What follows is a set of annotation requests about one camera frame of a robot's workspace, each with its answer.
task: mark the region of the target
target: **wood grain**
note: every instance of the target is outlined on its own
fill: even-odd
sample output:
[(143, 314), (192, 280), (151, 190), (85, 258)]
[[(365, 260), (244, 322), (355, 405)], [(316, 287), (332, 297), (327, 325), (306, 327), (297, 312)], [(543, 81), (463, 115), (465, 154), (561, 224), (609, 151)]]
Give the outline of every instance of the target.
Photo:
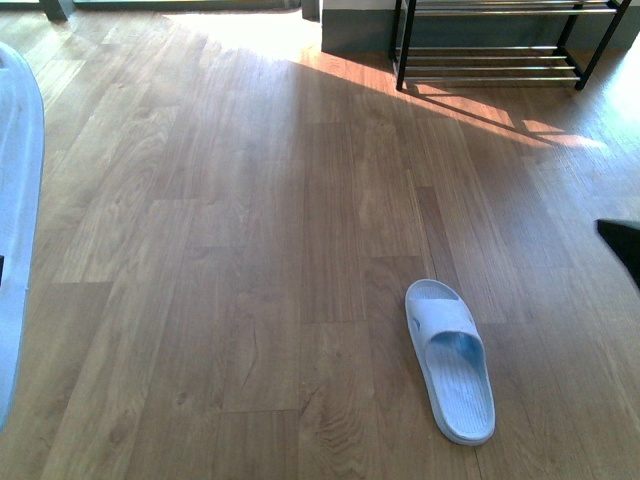
[(211, 478), (298, 478), (297, 431), (295, 410), (222, 415)]
[[(132, 238), (44, 478), (121, 477), (126, 472), (192, 215), (192, 204), (156, 202)], [(173, 226), (170, 232), (166, 225)], [(81, 462), (75, 461), (78, 455)]]
[[(0, 477), (633, 479), (640, 45), (589, 86), (396, 92), (299, 12), (3, 12), (46, 155)], [(484, 339), (494, 436), (438, 430), (404, 295)]]
[(125, 478), (210, 478), (240, 259), (186, 252)]
[(363, 318), (348, 130), (331, 124), (305, 132), (303, 322)]
[(298, 478), (383, 478), (364, 322), (302, 327)]
[(2, 478), (39, 478), (110, 291), (110, 283), (51, 285), (31, 302), (15, 398), (25, 408), (3, 432)]

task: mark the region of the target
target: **slipper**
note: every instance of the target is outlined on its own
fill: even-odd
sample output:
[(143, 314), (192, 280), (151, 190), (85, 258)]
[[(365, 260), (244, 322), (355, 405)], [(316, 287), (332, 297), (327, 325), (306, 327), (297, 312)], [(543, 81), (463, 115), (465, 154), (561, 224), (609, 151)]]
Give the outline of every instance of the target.
[(495, 408), (484, 345), (458, 294), (436, 280), (418, 280), (405, 308), (413, 348), (442, 433), (461, 445), (480, 445), (495, 429)]

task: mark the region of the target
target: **baseboard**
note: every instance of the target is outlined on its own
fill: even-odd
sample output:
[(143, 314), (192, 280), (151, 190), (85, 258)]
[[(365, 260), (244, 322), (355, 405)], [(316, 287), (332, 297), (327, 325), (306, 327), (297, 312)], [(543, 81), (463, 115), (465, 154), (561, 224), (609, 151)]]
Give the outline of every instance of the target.
[(74, 0), (84, 10), (243, 11), (290, 10), (300, 0)]
[[(555, 44), (566, 19), (560, 17), (427, 18), (414, 24), (414, 46), (512, 46)], [(596, 48), (611, 22), (608, 15), (578, 19), (569, 47)], [(393, 11), (332, 10), (322, 12), (322, 50), (325, 52), (386, 51)], [(609, 49), (628, 49), (640, 32), (640, 7), (627, 10)]]

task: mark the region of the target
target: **wall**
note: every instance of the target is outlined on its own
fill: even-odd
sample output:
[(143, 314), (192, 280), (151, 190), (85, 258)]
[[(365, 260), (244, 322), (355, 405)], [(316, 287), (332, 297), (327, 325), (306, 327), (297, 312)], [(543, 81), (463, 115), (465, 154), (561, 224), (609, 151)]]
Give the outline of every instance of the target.
[(320, 18), (319, 0), (301, 0), (302, 18), (305, 20), (318, 20)]
[[(395, 0), (324, 0), (322, 50), (386, 51)], [(416, 20), (414, 46), (498, 46), (554, 44), (564, 17), (458, 17)], [(611, 16), (578, 19), (569, 47), (595, 48)], [(633, 0), (609, 48), (627, 49), (640, 32), (640, 0)]]

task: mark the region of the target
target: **white object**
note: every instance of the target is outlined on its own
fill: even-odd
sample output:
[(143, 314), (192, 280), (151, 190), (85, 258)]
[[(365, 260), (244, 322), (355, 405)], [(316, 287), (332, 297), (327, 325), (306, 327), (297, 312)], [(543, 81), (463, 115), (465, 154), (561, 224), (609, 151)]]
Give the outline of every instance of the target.
[(43, 154), (40, 89), (25, 60), (0, 43), (0, 431), (16, 386)]
[(495, 429), (495, 408), (484, 345), (464, 301), (436, 280), (407, 290), (411, 341), (442, 433), (461, 445), (480, 445)]

